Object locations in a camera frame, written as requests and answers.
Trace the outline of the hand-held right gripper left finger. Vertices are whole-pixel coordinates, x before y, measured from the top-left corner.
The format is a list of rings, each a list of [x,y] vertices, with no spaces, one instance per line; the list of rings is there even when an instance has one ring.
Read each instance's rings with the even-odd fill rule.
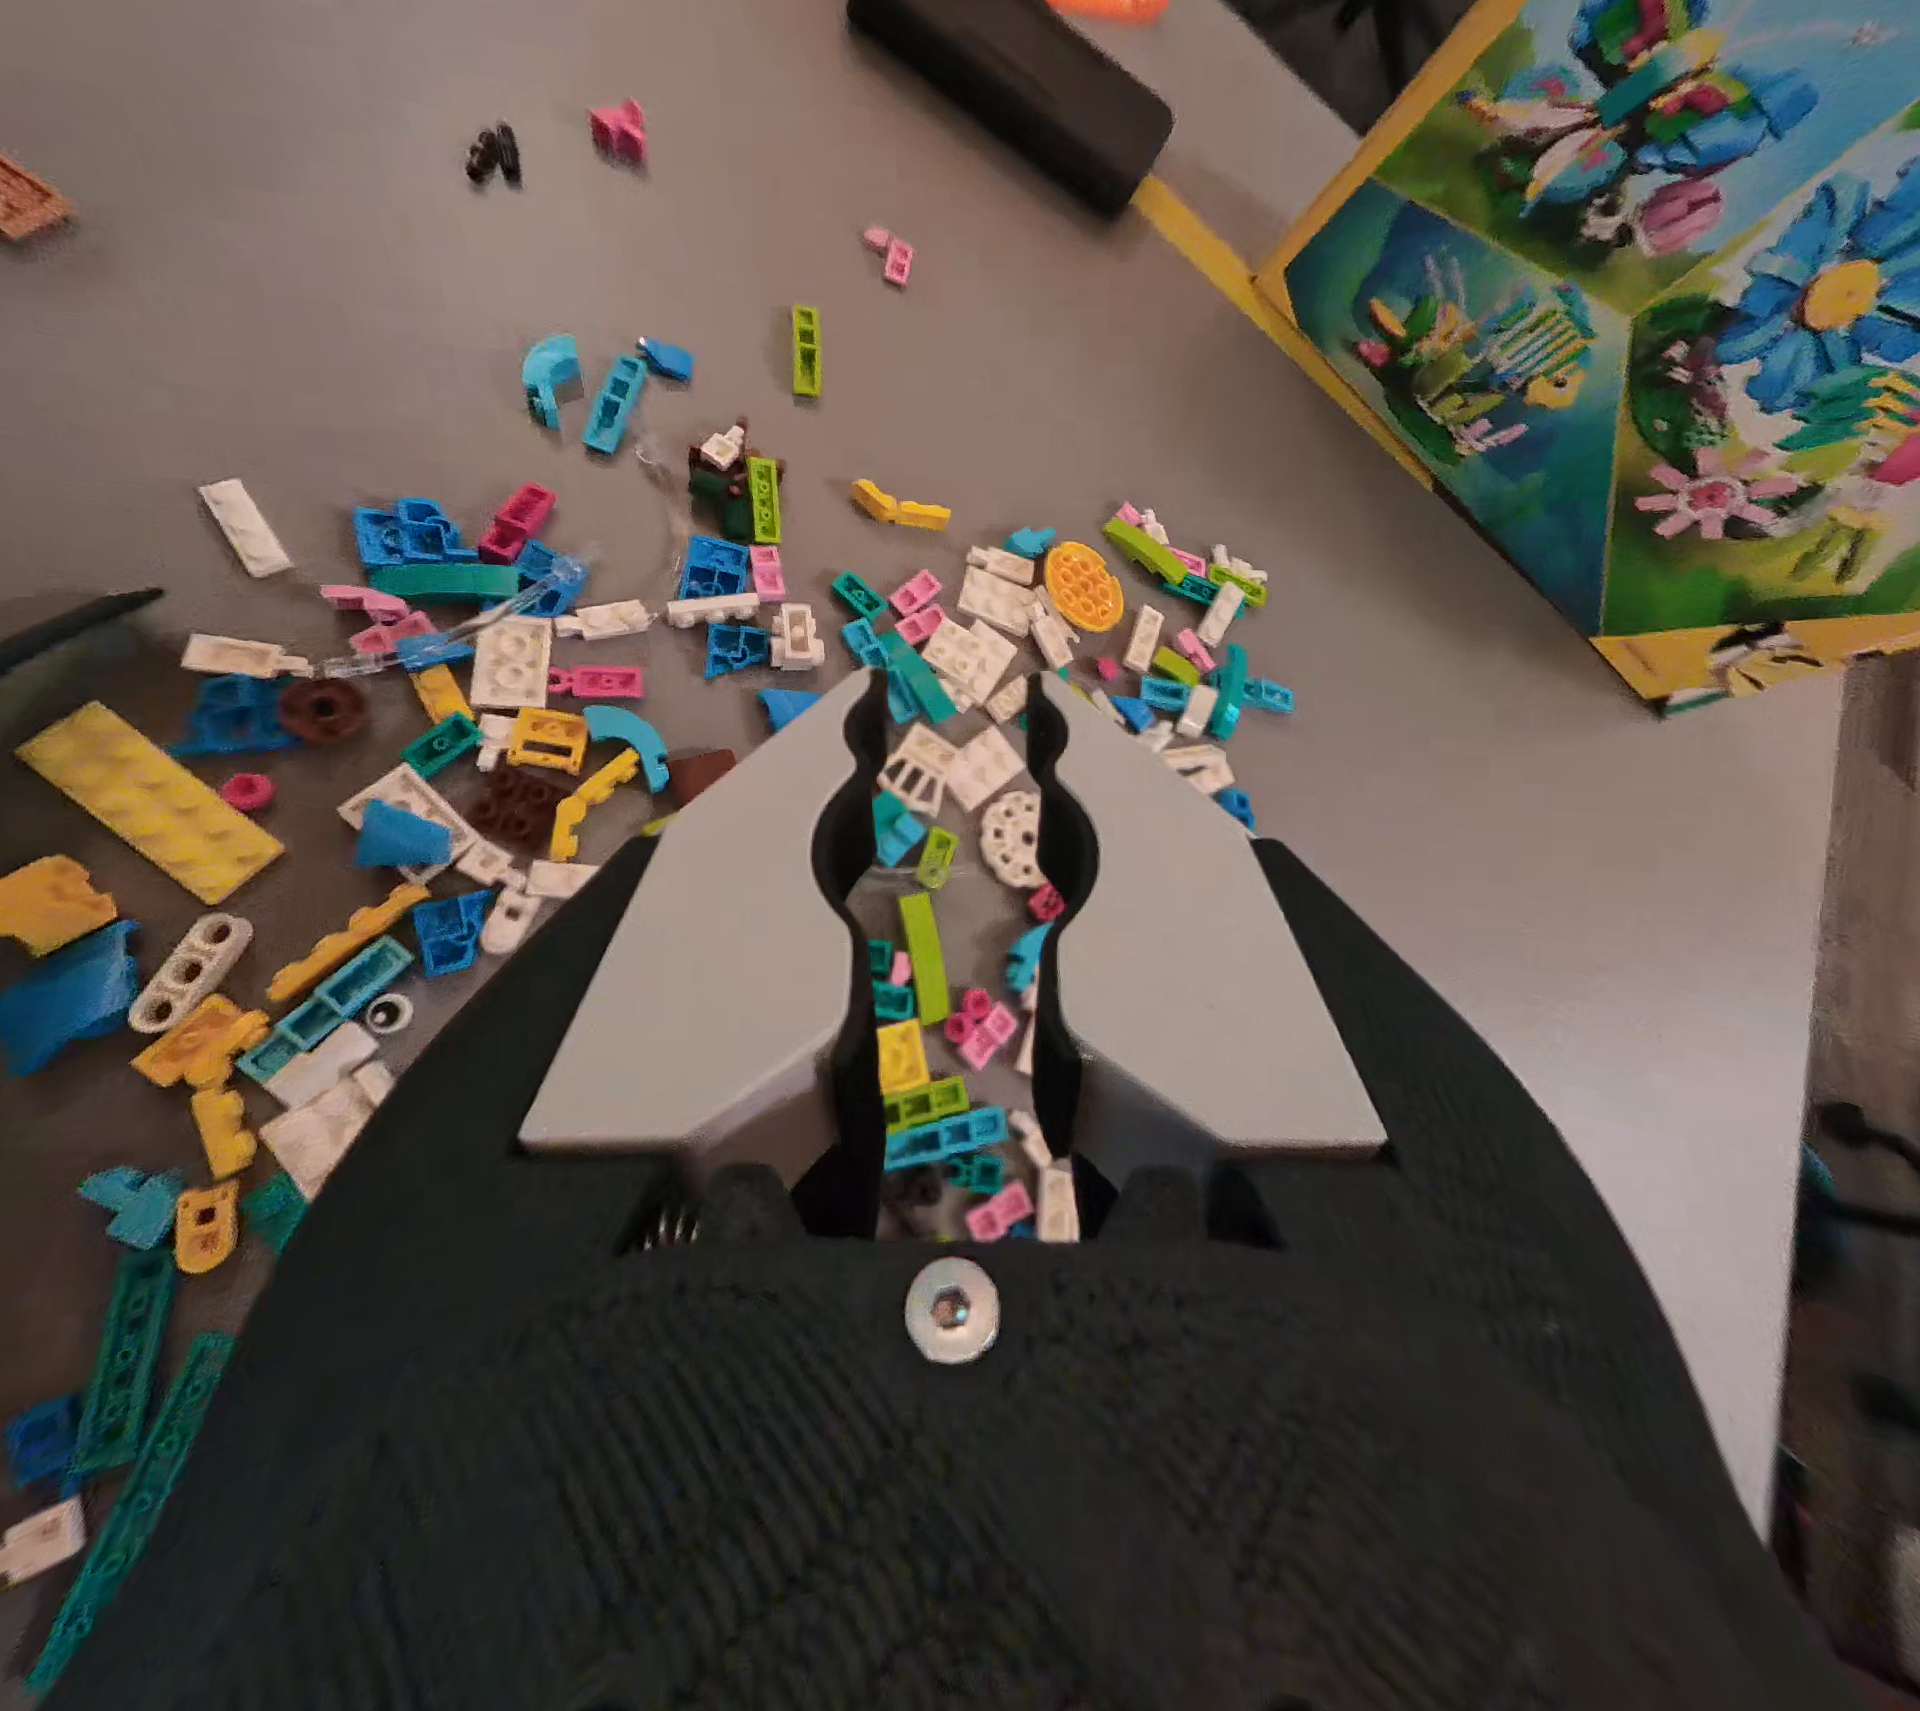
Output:
[[[690,1185],[766,1165],[812,1231],[877,1235],[887,1125],[853,899],[878,855],[889,717],[887,677],[854,671],[641,841],[524,1151],[661,1153]]]

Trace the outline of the brown plate brick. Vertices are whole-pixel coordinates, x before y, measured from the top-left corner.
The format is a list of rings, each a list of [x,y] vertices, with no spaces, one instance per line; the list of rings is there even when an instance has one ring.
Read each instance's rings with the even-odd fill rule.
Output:
[[[0,158],[0,182],[0,232],[7,244],[29,244],[59,232],[77,214],[57,188],[7,154]]]

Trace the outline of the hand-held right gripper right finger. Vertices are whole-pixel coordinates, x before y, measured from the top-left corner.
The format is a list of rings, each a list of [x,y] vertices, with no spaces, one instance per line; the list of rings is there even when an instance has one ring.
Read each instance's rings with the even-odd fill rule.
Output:
[[[1030,1101],[1074,1229],[1145,1177],[1201,1223],[1224,1195],[1378,1165],[1385,1125],[1262,865],[1262,843],[1163,753],[1038,675],[1043,945]]]

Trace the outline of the teal long brick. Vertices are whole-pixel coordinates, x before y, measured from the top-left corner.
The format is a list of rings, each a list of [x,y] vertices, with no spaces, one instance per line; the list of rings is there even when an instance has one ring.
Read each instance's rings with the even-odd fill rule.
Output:
[[[641,354],[621,356],[609,366],[582,433],[589,451],[611,457],[623,447],[649,382],[651,368]]]

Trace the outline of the colourful toy box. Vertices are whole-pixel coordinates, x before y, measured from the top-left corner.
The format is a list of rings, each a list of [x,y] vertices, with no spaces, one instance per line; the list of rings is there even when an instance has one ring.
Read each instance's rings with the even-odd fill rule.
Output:
[[[1665,713],[1918,633],[1918,0],[1479,0],[1257,280]]]

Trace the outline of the yellow tape strip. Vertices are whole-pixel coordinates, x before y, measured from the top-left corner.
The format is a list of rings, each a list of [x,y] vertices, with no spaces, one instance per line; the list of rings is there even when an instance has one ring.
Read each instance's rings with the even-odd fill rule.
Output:
[[[1163,178],[1145,178],[1130,210],[1262,336],[1286,348],[1284,320],[1261,296],[1254,272]]]

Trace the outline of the white plate brick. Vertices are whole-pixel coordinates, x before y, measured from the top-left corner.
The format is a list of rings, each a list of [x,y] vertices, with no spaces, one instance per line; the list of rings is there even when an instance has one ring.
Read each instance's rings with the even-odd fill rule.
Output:
[[[236,563],[252,579],[295,571],[292,555],[240,477],[200,483],[198,497]]]

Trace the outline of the black power bank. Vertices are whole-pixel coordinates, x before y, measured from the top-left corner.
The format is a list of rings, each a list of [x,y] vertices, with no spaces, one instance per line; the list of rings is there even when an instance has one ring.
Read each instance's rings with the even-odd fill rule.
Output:
[[[1172,134],[1165,98],[1045,0],[847,0],[847,20],[1100,220]]]

